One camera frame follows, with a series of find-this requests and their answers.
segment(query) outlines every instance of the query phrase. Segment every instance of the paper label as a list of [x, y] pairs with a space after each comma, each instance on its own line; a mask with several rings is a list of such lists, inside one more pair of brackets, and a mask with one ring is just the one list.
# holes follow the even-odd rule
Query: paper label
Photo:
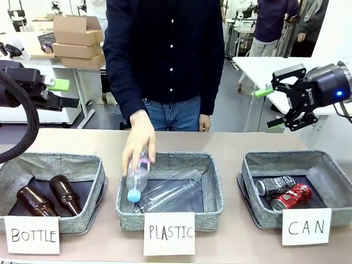
[[329, 242], [331, 208], [288, 209], [282, 215], [282, 245]]
[[193, 212], [146, 213], [144, 217], [144, 256], [195, 254]]
[[60, 254], [59, 218], [5, 216], [7, 250], [15, 254]]

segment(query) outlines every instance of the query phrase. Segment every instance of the brown glass bottle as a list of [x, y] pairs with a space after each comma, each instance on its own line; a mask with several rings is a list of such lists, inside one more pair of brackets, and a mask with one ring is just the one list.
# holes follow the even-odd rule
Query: brown glass bottle
[[49, 182], [50, 189], [60, 204], [67, 208], [73, 216], [78, 215], [82, 209], [79, 197], [72, 189], [70, 181], [64, 175], [57, 175]]
[[17, 192], [17, 199], [33, 216], [59, 216], [54, 204], [34, 186], [22, 187]]

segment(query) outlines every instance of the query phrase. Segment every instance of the clear plastic bottle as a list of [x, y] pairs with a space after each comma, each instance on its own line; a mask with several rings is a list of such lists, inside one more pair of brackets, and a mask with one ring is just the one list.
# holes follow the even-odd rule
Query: clear plastic bottle
[[127, 170], [126, 186], [128, 189], [127, 200], [129, 202], [139, 202], [141, 193], [147, 186], [148, 176], [150, 170], [150, 160], [148, 151], [143, 150], [137, 170], [132, 170], [130, 162]]
[[180, 176], [176, 175], [149, 191], [140, 200], [139, 205], [136, 205], [135, 213], [172, 212], [179, 205], [189, 201], [194, 193], [201, 190], [199, 182], [202, 174], [195, 169], [181, 175], [183, 176], [181, 184], [167, 184], [175, 178], [180, 179]]

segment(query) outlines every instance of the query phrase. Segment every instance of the navy blue shirt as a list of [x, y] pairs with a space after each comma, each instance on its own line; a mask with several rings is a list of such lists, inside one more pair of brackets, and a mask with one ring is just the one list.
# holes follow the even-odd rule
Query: navy blue shirt
[[262, 42], [279, 40], [284, 26], [285, 14], [297, 15], [297, 0], [258, 0], [258, 18], [254, 37]]
[[220, 0], [107, 0], [104, 54], [123, 117], [143, 98], [169, 103], [201, 96], [213, 114], [222, 75]]

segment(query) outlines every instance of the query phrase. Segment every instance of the black can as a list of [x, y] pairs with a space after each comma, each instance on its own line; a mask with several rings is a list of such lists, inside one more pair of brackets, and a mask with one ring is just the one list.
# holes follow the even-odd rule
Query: black can
[[266, 178], [258, 180], [255, 183], [260, 196], [274, 194], [284, 194], [296, 185], [291, 176], [282, 176], [278, 178]]

